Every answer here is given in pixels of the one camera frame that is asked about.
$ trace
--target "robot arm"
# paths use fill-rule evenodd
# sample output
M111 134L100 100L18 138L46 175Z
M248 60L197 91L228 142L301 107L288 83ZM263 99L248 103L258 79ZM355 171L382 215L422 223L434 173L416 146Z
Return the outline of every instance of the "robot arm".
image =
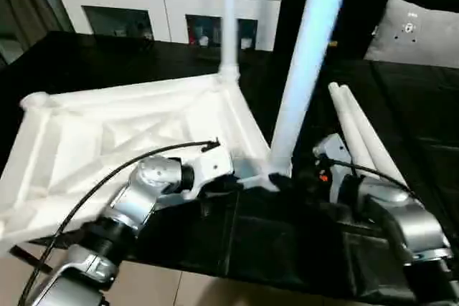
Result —
M26 305L109 305L101 290L115 281L120 263L152 213L194 200L204 185L233 172L230 154L222 146L187 164L163 156L144 158Z
M338 134L325 138L314 153L325 162L351 162ZM346 204L383 229L419 303L459 302L459 283L449 268L453 258L449 242L438 220L418 199L383 179L356 177L347 166L332 163L321 172L331 179L331 203Z

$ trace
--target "white pole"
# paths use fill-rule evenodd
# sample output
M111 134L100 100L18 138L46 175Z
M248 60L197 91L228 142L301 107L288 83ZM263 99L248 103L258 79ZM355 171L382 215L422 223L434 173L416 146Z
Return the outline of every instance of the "white pole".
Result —
M236 0L223 0L224 11L222 18L222 62L220 76L224 80L238 80L239 66L237 64L237 19L235 13Z
M291 157L342 0L306 0L271 143L270 171L290 175Z
M343 90L335 82L328 85L333 105L335 106L336 114L338 115L339 124L343 130L344 139L346 140L347 148L352 157L352 162L364 166L366 168L375 169L372 157L365 146L364 139L362 138L357 124L352 116L351 109L349 108L346 98L344 98ZM372 173L366 171L357 171L359 175L375 177Z
M340 86L340 90L347 102L360 135L365 142L365 146L372 157L374 166L376 166L378 171L385 173L406 185L407 182L395 165L389 152L387 152L378 134L373 129L372 124L366 117L364 111L361 109L359 103L352 94L352 91L347 85Z

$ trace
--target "black table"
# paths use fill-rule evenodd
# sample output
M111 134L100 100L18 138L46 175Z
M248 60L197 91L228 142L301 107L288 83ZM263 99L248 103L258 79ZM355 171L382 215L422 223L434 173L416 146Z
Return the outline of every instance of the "black table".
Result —
M71 92L217 71L219 52L181 44L51 33L0 76L7 160L21 122L19 101L31 92ZM244 52L240 87L271 139L289 59ZM311 148L340 131L326 89L347 83L412 189L442 222L455 251L459 233L459 71L329 57L318 81L294 174L304 181ZM337 224L346 209L305 203L295 192L254 189L166 209L149 221L131 259L331 297L412 304L399 267L378 229ZM72 236L64 238L72 241Z

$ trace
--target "white cabinet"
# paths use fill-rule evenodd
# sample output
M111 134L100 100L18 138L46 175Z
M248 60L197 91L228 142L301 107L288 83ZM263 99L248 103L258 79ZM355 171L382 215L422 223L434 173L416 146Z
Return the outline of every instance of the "white cabinet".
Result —
M273 50L281 0L236 0L240 47ZM76 32L218 46L223 0L62 0Z
M197 29L213 32L204 33L210 42L219 44L219 21L209 23L205 17L219 19L223 13L223 0L165 0L171 41L191 43L190 35L198 40ZM280 2L272 0L236 0L236 17L240 20L240 42L242 48L249 47L253 40L255 49L273 50L275 31L278 25Z
M156 41L171 41L164 0L62 0L62 3L73 28L81 34L147 37L150 32ZM136 34L128 35L131 27Z

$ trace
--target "floor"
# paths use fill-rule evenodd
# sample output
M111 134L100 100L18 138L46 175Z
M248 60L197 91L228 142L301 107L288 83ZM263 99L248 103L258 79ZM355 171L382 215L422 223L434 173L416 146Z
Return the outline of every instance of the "floor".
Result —
M6 62L11 64L22 55L23 51L18 41L12 39L0 39L0 54Z
M39 255L42 248L23 245ZM55 264L63 252L53 254ZM14 257L0 259L1 304L14 306L32 268ZM111 306L364 306L317 295L278 290L188 272L124 262L112 289L106 294Z

